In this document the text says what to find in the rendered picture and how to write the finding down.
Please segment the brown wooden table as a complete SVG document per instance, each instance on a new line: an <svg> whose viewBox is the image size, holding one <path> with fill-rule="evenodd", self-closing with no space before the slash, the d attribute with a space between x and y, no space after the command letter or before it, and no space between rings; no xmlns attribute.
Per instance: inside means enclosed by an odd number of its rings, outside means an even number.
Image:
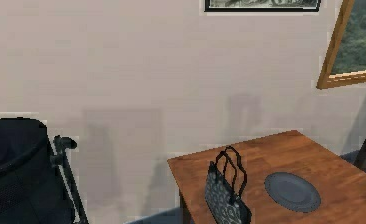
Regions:
<svg viewBox="0 0 366 224"><path fill-rule="evenodd" d="M296 130L232 145L248 175L243 201L251 224L366 224L366 173ZM204 199L209 162L224 146L168 160L195 224L216 224ZM322 203L311 213L275 203L264 180L273 172L294 173L318 190Z"/></svg>

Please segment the black patterned handbag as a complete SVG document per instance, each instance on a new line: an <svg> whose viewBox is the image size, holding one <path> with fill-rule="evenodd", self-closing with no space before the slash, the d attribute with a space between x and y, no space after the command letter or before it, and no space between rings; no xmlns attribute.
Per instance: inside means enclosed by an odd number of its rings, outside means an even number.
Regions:
<svg viewBox="0 0 366 224"><path fill-rule="evenodd" d="M209 163L204 198L216 224L251 224L252 212L242 200L247 179L241 156L232 146Z"/></svg>

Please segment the black framed wall picture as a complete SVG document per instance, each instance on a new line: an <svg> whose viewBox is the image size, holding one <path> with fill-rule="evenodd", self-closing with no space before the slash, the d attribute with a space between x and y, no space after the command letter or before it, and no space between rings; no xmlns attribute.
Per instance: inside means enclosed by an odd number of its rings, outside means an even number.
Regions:
<svg viewBox="0 0 366 224"><path fill-rule="evenodd" d="M318 12L321 0L204 0L205 12Z"/></svg>

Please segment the grey round plate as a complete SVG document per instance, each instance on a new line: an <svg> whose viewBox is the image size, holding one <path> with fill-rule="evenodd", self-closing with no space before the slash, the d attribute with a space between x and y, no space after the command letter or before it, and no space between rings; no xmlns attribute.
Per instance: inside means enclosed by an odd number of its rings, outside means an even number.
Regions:
<svg viewBox="0 0 366 224"><path fill-rule="evenodd" d="M302 213L313 212L321 205L317 189L300 176L287 172L269 174L264 181L267 194L282 207Z"/></svg>

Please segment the wooden framed window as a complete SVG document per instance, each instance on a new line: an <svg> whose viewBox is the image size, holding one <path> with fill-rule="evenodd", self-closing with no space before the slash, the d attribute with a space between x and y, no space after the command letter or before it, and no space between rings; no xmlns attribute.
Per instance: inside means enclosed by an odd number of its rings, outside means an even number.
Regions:
<svg viewBox="0 0 366 224"><path fill-rule="evenodd" d="M366 82L366 0L343 0L317 89Z"/></svg>

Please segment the black mesh office chair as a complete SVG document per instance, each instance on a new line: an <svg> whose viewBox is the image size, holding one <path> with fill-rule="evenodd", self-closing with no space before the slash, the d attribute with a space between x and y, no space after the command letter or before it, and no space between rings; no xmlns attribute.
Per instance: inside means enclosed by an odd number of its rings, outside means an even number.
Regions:
<svg viewBox="0 0 366 224"><path fill-rule="evenodd" d="M89 224L66 151L31 118L0 118L0 224Z"/></svg>

